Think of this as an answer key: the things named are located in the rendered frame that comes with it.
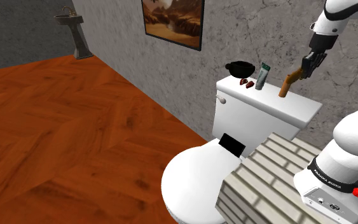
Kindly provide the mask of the orange brown cylinder bottle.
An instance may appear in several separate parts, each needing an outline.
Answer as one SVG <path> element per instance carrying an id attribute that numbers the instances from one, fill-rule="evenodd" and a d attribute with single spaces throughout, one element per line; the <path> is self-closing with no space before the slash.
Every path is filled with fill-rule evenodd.
<path id="1" fill-rule="evenodd" d="M 301 78 L 302 74 L 303 74 L 303 70 L 301 68 L 299 68 L 298 70 L 296 70 L 295 72 L 293 72 L 291 74 L 288 74 L 282 84 L 281 89 L 280 89 L 279 97 L 284 98 L 287 95 L 291 85 L 294 82 L 296 82 L 297 80 L 299 80 Z"/>

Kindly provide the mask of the green white tube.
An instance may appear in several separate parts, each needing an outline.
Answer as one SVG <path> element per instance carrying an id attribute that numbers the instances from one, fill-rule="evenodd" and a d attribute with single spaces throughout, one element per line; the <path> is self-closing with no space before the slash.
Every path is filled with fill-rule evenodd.
<path id="1" fill-rule="evenodd" d="M 258 74 L 256 84 L 255 84 L 255 89 L 256 90 L 262 90 L 262 88 L 263 88 L 263 86 L 265 84 L 266 78 L 268 76 L 269 71 L 270 71 L 270 66 L 263 62 L 261 64 L 261 68 L 260 68 L 260 71 L 259 71 L 259 74 Z"/>

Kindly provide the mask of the white toilet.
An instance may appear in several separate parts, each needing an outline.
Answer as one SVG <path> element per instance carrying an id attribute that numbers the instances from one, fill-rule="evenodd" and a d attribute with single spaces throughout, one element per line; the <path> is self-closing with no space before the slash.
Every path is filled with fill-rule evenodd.
<path id="1" fill-rule="evenodd" d="M 322 104 L 266 83 L 262 90 L 246 88 L 228 76 L 216 83 L 214 140 L 176 155 L 161 182 L 163 201 L 178 224 L 227 224 L 216 209 L 223 179 L 271 134 L 292 140 L 321 109 Z M 227 133 L 245 145 L 238 158 L 219 144 Z"/>

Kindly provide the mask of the black flat rectangular object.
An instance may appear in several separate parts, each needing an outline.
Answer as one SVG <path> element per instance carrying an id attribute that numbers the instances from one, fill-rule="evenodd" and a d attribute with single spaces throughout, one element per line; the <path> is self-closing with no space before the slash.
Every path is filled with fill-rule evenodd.
<path id="1" fill-rule="evenodd" d="M 227 133 L 224 133 L 219 140 L 219 144 L 236 157 L 240 157 L 245 149 L 245 145 L 237 141 Z"/>

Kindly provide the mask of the brick patterned robot stand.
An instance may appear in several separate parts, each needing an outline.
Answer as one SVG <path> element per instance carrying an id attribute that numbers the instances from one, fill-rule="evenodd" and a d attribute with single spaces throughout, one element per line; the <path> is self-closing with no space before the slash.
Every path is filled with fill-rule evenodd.
<path id="1" fill-rule="evenodd" d="M 227 224 L 337 224 L 304 205 L 293 184 L 320 151 L 271 134 L 224 179 L 216 209 Z"/>

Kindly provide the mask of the framed desert landscape picture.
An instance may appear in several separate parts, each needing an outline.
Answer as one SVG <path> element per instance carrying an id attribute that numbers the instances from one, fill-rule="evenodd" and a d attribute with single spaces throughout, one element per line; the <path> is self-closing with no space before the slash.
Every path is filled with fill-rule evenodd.
<path id="1" fill-rule="evenodd" d="M 205 0 L 142 0 L 145 33 L 200 51 L 204 5 Z"/>

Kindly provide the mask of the dark pedestal sink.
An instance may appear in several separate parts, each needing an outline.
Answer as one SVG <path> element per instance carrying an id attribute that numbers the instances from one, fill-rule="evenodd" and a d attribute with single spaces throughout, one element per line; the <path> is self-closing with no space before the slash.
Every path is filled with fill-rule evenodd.
<path id="1" fill-rule="evenodd" d="M 65 15 L 56 15 L 54 19 L 57 21 L 59 25 L 67 25 L 71 31 L 71 36 L 74 42 L 74 58 L 75 59 L 86 59 L 89 57 L 93 57 L 93 53 L 88 49 L 85 44 L 84 39 L 81 37 L 79 33 L 78 26 L 82 24 L 83 17 L 78 15 L 76 11 L 68 6 L 64 6 L 62 11 L 68 9 L 69 13 Z"/>

